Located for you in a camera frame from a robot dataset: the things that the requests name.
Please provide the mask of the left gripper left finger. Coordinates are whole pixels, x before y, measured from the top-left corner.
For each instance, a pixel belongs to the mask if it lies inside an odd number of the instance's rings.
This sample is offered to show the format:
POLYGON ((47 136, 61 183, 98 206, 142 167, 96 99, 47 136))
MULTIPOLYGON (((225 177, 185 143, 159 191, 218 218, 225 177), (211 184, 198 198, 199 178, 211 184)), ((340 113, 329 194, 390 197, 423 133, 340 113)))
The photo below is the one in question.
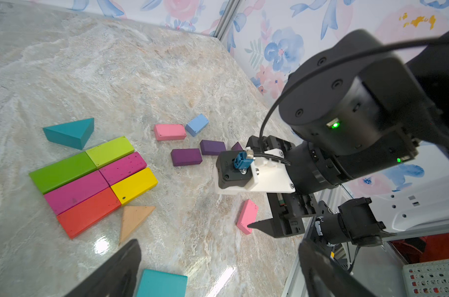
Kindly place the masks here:
POLYGON ((141 259, 138 240, 130 240, 67 296, 132 297, 141 259))

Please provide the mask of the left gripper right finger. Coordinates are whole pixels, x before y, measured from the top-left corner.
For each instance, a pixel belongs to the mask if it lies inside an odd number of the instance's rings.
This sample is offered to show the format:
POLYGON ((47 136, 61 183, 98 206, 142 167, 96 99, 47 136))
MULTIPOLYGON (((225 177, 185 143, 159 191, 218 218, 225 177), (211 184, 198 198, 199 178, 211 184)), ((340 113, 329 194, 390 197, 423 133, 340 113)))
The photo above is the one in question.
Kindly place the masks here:
POLYGON ((302 240, 299 262, 310 297, 374 296, 311 240, 302 240))

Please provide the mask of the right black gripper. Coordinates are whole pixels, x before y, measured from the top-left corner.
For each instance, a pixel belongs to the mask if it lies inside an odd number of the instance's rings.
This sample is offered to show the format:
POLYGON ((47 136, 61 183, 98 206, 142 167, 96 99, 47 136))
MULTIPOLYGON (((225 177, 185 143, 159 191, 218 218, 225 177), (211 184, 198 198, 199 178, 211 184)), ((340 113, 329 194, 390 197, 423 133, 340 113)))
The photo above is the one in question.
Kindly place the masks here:
POLYGON ((311 142, 295 146, 274 136, 262 141, 251 136, 247 143, 255 152, 281 149, 291 163, 286 169, 296 189, 291 194, 269 194, 272 218, 248 224, 249 229, 273 238, 289 237, 304 232, 301 227, 304 217, 316 217, 314 229, 321 238, 392 236, 371 210, 375 199, 370 196, 347 201, 337 214, 331 214, 326 207, 315 203, 314 193, 413 160, 419 141, 409 141, 401 131, 393 131, 369 148, 345 156, 332 155, 311 142))

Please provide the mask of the teal rectangular block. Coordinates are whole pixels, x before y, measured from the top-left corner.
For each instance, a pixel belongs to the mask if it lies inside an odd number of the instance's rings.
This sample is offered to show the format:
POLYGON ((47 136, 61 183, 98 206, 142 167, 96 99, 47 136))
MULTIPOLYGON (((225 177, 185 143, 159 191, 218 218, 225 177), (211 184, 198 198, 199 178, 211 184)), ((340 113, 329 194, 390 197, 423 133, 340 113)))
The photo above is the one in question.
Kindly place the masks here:
POLYGON ((188 277, 144 269, 137 297, 185 297, 188 277))

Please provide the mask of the tan wooden block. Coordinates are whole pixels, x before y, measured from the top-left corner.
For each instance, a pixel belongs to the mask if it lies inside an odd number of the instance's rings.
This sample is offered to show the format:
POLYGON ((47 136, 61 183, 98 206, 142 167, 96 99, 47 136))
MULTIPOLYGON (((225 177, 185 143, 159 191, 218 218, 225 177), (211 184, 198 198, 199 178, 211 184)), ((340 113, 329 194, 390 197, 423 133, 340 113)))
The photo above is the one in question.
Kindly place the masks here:
POLYGON ((155 209, 156 207, 153 206, 125 206, 122 215, 119 245, 123 244, 155 209))

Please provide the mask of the red block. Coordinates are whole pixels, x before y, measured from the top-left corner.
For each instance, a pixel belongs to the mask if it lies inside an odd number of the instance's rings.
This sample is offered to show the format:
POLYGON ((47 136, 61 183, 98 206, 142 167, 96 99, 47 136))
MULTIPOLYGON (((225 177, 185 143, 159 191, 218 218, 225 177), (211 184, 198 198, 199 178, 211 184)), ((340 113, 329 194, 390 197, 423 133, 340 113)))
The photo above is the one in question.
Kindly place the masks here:
POLYGON ((73 240, 121 206, 113 190, 107 188, 58 215, 57 220, 73 240))

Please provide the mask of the yellow block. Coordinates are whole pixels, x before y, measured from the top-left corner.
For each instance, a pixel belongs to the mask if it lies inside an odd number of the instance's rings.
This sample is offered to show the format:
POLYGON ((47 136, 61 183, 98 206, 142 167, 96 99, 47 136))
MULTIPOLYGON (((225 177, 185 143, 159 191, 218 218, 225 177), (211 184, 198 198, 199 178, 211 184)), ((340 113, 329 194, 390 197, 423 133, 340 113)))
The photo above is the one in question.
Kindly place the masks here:
POLYGON ((157 186, 158 180, 149 168, 145 168, 130 177, 112 185, 116 197, 122 206, 157 186))

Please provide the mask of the magenta block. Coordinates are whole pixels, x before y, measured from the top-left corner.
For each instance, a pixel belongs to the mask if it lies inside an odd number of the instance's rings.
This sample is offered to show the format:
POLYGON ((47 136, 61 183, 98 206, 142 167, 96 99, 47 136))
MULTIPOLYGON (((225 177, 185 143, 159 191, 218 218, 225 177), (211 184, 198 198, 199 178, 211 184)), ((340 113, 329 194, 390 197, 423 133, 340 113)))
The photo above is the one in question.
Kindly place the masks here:
POLYGON ((45 194, 44 197, 55 215, 60 215, 108 187, 103 175, 95 171, 45 194))
POLYGON ((138 173, 146 167, 147 163, 142 156, 138 152, 134 152, 99 169, 99 172, 103 175, 108 184, 112 186, 133 174, 138 173))

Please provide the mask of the lime green block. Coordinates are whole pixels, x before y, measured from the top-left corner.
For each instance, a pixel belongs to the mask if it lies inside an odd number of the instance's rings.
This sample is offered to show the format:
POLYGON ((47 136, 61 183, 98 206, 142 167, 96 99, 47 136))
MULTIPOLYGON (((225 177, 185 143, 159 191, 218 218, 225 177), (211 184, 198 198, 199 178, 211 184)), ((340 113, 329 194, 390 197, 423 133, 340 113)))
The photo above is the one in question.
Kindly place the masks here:
POLYGON ((87 155, 98 169, 134 152, 134 147, 125 136, 86 150, 87 155))

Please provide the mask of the light blue block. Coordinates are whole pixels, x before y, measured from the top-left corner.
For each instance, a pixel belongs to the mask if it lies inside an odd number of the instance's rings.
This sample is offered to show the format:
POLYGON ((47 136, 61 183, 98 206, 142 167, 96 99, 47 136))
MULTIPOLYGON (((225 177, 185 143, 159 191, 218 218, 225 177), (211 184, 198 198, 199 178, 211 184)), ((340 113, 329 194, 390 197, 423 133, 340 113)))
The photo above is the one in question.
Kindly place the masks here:
POLYGON ((209 120, 202 114, 199 114, 188 124, 186 124, 186 131, 193 137, 197 136, 209 123, 209 120))

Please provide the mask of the teal triangle block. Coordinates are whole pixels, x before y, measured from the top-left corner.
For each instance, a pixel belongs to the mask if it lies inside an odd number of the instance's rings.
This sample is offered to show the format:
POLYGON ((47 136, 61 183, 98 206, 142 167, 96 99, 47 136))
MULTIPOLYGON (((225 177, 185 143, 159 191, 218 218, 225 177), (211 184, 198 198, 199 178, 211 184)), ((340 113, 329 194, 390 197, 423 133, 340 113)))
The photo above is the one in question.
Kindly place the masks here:
POLYGON ((83 150, 95 128, 95 119, 44 127, 43 132, 48 141, 73 149, 83 150))

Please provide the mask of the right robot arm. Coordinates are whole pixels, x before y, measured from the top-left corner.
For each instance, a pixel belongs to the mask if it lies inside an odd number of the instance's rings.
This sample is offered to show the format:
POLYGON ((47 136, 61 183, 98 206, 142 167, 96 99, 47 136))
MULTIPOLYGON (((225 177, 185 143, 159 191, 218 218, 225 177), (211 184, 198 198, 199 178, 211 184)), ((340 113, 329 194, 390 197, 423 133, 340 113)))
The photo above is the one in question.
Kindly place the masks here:
POLYGON ((300 66, 273 109, 303 140, 285 154, 296 193, 270 195, 272 218, 250 228, 283 238, 301 234, 295 198, 403 165, 421 142, 449 160, 449 31, 390 45, 354 31, 300 66))

